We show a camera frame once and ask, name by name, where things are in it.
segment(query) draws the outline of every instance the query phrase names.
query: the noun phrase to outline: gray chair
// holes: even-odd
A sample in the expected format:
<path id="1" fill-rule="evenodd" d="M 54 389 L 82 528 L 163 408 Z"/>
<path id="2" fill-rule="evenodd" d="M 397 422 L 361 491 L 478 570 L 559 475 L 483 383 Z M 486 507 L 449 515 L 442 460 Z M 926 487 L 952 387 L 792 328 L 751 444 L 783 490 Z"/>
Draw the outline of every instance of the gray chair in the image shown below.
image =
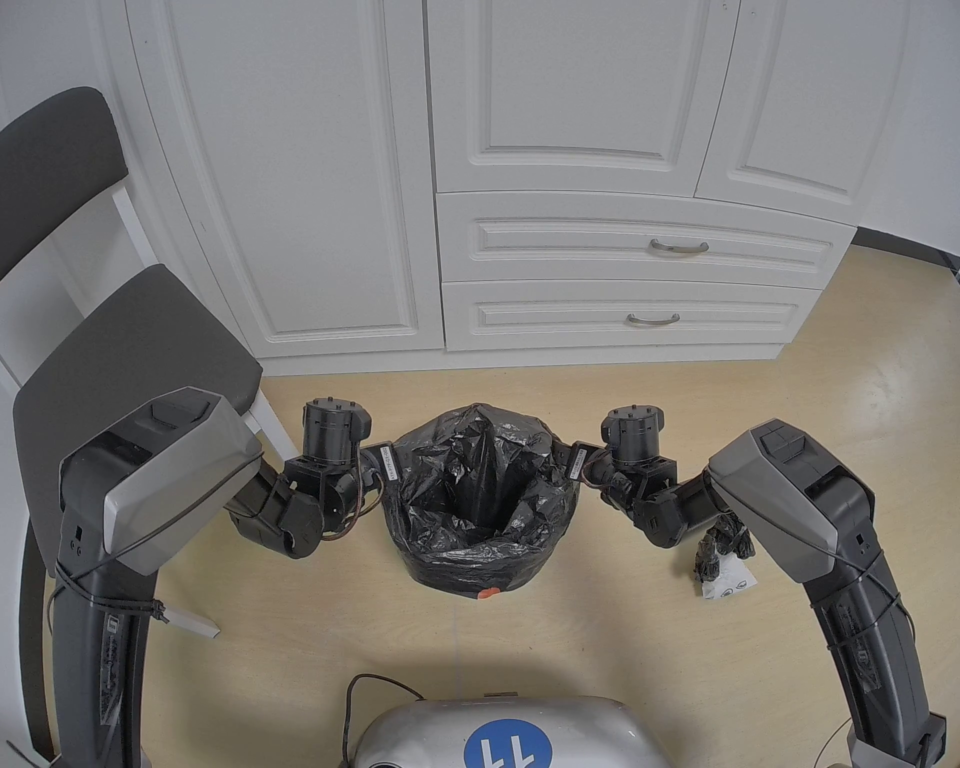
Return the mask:
<path id="1" fill-rule="evenodd" d="M 16 450 L 31 522 L 22 565 L 20 665 L 28 723 L 41 754 L 49 742 L 43 576 L 44 570 L 53 575 L 60 547 L 61 460 L 145 400 L 184 386 L 224 395 L 254 431 L 263 429 L 282 459 L 300 453 L 259 392 L 260 365 L 156 261 L 123 185 L 127 174 L 108 105 L 93 88 L 52 96 L 0 132 L 0 279 L 108 190 L 145 265 L 15 393 Z M 15 384 L 10 375 L 6 381 Z"/>

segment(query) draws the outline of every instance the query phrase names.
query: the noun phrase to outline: beige floor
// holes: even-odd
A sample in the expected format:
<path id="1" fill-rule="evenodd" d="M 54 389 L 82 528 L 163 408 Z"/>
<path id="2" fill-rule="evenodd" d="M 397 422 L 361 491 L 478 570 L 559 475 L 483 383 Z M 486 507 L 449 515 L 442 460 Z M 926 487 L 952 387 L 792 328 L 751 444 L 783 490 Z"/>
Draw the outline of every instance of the beige floor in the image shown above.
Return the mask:
<path id="1" fill-rule="evenodd" d="M 876 491 L 881 542 L 916 618 L 930 704 L 960 723 L 960 287 L 946 270 L 851 248 L 795 343 L 771 362 L 276 378 L 292 434 L 315 396 L 349 397 L 391 439 L 486 400 L 596 440 L 607 410 L 653 403 L 681 474 L 770 417 L 803 427 Z M 847 717 L 803 590 L 764 553 L 759 585 L 708 603 L 695 541 L 658 550 L 584 489 L 568 535 L 518 592 L 470 602 L 407 577 L 382 518 L 310 559 L 241 540 L 226 515 L 161 572 L 159 596 L 223 628 L 152 629 L 144 743 L 167 766 L 329 766 L 361 671 L 429 697 L 518 690 L 622 700 L 677 766 L 809 766 Z M 404 696 L 358 689 L 355 733 Z M 842 739 L 822 765 L 844 757 Z M 960 762 L 953 738 L 943 765 Z"/>

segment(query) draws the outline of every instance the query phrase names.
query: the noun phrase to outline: drawer handle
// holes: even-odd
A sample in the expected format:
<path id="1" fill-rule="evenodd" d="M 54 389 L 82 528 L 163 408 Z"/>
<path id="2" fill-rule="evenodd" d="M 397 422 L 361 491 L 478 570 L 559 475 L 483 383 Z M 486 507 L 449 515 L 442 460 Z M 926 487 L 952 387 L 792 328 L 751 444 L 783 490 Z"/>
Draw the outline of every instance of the drawer handle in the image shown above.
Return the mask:
<path id="1" fill-rule="evenodd" d="M 710 243 L 701 243 L 699 246 L 688 248 L 687 246 L 668 246 L 663 244 L 656 237 L 650 241 L 650 247 L 654 251 L 667 251 L 668 253 L 682 253 L 688 255 L 691 253 L 706 253 L 710 250 Z"/>
<path id="2" fill-rule="evenodd" d="M 672 325 L 673 323 L 679 322 L 680 315 L 678 315 L 676 312 L 674 312 L 666 320 L 644 320 L 643 318 L 635 316 L 633 312 L 627 315 L 627 323 L 630 325 Z"/>

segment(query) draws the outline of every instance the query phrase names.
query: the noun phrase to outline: blue circular sticker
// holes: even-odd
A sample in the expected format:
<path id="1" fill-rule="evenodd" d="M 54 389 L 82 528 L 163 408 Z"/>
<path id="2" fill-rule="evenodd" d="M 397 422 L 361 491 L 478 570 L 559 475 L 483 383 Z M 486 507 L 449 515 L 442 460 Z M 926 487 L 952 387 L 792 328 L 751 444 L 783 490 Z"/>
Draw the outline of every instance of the blue circular sticker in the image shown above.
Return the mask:
<path id="1" fill-rule="evenodd" d="M 467 768 L 550 768 L 553 747 L 546 733 L 526 720 L 494 720 L 467 739 Z"/>

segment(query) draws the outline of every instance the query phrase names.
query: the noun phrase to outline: chair backrest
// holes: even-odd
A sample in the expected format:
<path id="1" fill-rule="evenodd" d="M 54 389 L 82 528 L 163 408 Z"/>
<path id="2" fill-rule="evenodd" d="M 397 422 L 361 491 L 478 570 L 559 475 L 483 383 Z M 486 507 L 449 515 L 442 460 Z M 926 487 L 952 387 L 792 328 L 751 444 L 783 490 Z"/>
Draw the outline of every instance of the chair backrest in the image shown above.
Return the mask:
<path id="1" fill-rule="evenodd" d="M 0 131 L 0 279 L 84 203 L 127 175 L 96 88 L 71 88 Z"/>

